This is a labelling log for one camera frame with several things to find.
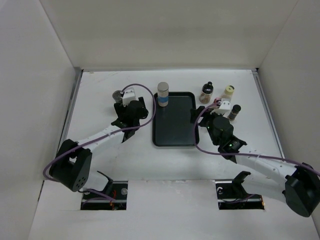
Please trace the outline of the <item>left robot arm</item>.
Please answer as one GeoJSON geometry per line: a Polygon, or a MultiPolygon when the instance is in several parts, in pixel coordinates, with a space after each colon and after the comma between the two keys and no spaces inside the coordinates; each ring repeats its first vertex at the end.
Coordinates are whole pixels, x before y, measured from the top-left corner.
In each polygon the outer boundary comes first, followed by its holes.
{"type": "Polygon", "coordinates": [[[72,192],[94,190],[100,199],[112,195],[111,179],[100,171],[91,170],[93,157],[106,149],[122,144],[140,127],[140,120],[148,117],[144,98],[131,100],[129,104],[115,103],[117,119],[104,130],[83,140],[65,140],[56,159],[49,167],[49,176],[72,192]]]}

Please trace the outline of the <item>black rectangular tray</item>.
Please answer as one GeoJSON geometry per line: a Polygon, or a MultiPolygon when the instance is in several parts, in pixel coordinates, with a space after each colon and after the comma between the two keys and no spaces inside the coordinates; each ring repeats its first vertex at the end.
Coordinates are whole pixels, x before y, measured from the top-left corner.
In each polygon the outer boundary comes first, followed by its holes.
{"type": "Polygon", "coordinates": [[[193,147],[199,143],[199,130],[191,123],[195,95],[189,91],[168,93],[167,106],[156,106],[152,121],[152,142],[157,147],[193,147]]]}

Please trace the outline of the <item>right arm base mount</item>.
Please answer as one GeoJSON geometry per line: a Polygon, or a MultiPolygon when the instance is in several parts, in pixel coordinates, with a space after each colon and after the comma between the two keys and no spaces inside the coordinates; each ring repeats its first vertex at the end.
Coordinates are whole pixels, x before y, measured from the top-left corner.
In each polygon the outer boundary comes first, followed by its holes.
{"type": "Polygon", "coordinates": [[[219,210],[264,210],[264,202],[261,195],[249,194],[242,183],[248,171],[240,172],[233,179],[221,179],[215,181],[216,195],[219,210]]]}

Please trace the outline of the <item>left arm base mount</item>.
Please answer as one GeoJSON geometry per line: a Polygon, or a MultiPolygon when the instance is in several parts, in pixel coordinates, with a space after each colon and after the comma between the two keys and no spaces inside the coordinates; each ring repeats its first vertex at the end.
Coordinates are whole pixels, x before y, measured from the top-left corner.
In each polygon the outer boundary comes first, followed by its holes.
{"type": "Polygon", "coordinates": [[[91,172],[82,194],[83,211],[124,211],[127,209],[129,183],[114,181],[101,171],[91,172]]]}

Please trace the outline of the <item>yellow lid bottle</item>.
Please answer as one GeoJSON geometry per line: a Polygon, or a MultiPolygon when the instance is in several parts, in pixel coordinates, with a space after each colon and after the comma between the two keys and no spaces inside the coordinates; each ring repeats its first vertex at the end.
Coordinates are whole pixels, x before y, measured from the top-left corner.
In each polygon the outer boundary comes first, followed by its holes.
{"type": "Polygon", "coordinates": [[[221,98],[230,102],[232,100],[234,91],[235,91],[235,87],[232,85],[228,85],[224,89],[224,92],[222,93],[221,98]]]}

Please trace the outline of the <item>dark brown spice bottle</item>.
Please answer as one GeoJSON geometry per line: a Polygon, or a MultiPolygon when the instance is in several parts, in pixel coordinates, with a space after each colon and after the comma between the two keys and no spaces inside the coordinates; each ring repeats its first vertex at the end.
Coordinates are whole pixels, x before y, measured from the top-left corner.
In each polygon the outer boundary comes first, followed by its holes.
{"type": "Polygon", "coordinates": [[[230,121],[234,121],[235,118],[237,117],[238,113],[241,111],[241,109],[242,109],[242,108],[241,108],[240,105],[235,104],[235,105],[232,107],[232,109],[231,109],[231,111],[230,111],[230,113],[229,113],[229,115],[228,115],[228,119],[229,119],[230,121]]]}

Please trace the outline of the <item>black knob lid spice jar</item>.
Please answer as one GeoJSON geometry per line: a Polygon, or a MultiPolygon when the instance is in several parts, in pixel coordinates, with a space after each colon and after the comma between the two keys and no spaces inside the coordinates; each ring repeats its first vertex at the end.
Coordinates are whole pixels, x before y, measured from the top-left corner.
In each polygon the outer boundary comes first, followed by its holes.
{"type": "Polygon", "coordinates": [[[199,96],[199,101],[203,104],[208,104],[211,100],[214,91],[214,86],[211,81],[208,81],[202,86],[201,94],[199,96]]]}

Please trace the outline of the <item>black top grinder bottle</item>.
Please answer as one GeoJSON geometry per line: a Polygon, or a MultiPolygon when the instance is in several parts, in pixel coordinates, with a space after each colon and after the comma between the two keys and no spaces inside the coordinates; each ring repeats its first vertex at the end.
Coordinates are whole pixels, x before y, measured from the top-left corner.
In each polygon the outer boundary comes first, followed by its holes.
{"type": "Polygon", "coordinates": [[[121,90],[116,90],[112,94],[113,100],[118,104],[122,104],[123,103],[123,96],[124,96],[124,92],[121,91],[121,90]]]}

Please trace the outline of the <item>pink lid glass jar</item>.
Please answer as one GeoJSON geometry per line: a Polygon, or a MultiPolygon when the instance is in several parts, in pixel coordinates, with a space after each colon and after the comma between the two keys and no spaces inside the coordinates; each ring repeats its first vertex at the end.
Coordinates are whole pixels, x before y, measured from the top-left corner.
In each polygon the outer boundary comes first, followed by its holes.
{"type": "Polygon", "coordinates": [[[213,101],[213,105],[215,108],[219,108],[222,104],[222,98],[221,97],[216,97],[213,101]]]}

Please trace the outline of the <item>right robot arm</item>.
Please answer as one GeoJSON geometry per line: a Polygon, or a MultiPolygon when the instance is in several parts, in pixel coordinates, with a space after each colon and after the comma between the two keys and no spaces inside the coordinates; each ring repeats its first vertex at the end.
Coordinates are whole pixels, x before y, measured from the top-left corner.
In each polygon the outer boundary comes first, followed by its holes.
{"type": "Polygon", "coordinates": [[[193,128],[206,128],[213,145],[217,146],[216,156],[234,164],[248,167],[269,177],[277,187],[270,188],[264,183],[247,180],[250,172],[243,171],[233,179],[232,192],[238,198],[245,197],[250,191],[277,199],[296,214],[310,217],[320,203],[320,173],[307,163],[291,159],[268,156],[252,149],[234,135],[230,121],[211,112],[210,106],[201,105],[190,110],[193,128]]]}

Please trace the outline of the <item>tall jar white beads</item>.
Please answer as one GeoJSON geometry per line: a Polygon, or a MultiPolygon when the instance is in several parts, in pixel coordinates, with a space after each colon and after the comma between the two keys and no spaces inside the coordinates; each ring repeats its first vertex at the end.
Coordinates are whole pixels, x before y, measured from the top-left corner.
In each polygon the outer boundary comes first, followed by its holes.
{"type": "Polygon", "coordinates": [[[160,107],[166,107],[169,102],[169,85],[167,82],[160,82],[157,85],[157,101],[160,107]]]}

